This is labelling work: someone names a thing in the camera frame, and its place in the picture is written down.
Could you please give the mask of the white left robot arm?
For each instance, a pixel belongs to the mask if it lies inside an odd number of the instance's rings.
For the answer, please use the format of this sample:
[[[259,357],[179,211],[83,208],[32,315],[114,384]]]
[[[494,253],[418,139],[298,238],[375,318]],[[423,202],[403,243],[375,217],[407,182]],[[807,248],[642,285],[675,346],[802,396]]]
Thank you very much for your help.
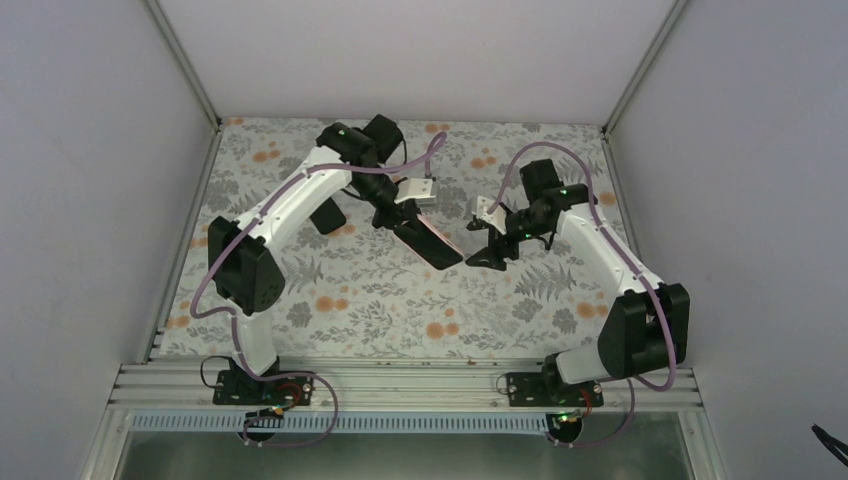
[[[262,315],[285,287],[284,246],[302,223],[319,212],[328,213],[333,226],[343,223],[345,217],[333,206],[332,197],[346,187],[352,187],[373,207],[376,229],[394,230],[413,219],[417,207],[413,200],[401,198],[391,176],[416,166],[428,168],[446,136],[437,134],[425,153],[411,162],[387,165],[403,140],[397,124],[382,115],[365,128],[333,123],[265,199],[234,220],[218,217],[210,225],[210,265],[201,285],[213,283],[226,302],[220,309],[230,317],[234,362],[244,372],[238,390],[252,404],[266,404],[278,391],[278,377],[270,371],[277,365],[278,355],[271,323]]]

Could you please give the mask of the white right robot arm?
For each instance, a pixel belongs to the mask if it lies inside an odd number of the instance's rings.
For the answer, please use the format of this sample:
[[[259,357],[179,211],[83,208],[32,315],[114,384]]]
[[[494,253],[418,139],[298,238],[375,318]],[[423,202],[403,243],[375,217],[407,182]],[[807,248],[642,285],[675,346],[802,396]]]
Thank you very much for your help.
[[[467,259],[472,267],[503,271],[520,246],[541,240],[547,249],[564,240],[584,259],[613,303],[592,343],[547,356],[540,372],[510,374],[516,404],[565,407],[605,380],[634,379],[655,390],[670,389],[686,356],[690,296],[640,263],[609,227],[590,180],[566,185],[551,160],[519,171],[528,207],[512,211],[480,196],[473,203],[471,231],[488,232],[486,247]]]

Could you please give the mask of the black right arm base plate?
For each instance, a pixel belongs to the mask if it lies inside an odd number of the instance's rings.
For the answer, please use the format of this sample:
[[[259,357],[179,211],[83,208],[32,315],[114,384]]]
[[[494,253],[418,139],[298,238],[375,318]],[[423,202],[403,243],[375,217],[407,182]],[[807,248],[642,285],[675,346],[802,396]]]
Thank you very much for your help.
[[[511,407],[594,408],[605,403],[601,386],[593,381],[565,384],[541,372],[510,372],[505,380]]]

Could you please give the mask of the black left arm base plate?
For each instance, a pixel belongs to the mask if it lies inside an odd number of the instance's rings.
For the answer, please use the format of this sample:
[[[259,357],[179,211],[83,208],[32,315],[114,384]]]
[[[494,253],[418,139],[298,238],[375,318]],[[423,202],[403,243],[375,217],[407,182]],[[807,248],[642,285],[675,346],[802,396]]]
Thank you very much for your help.
[[[232,357],[226,357],[227,366],[217,373],[215,380],[207,380],[201,367],[201,381],[213,390],[215,405],[284,405],[309,406],[314,388],[310,377],[297,376],[279,369],[279,360],[272,362],[263,377],[281,375],[281,379],[258,381],[250,377]]]

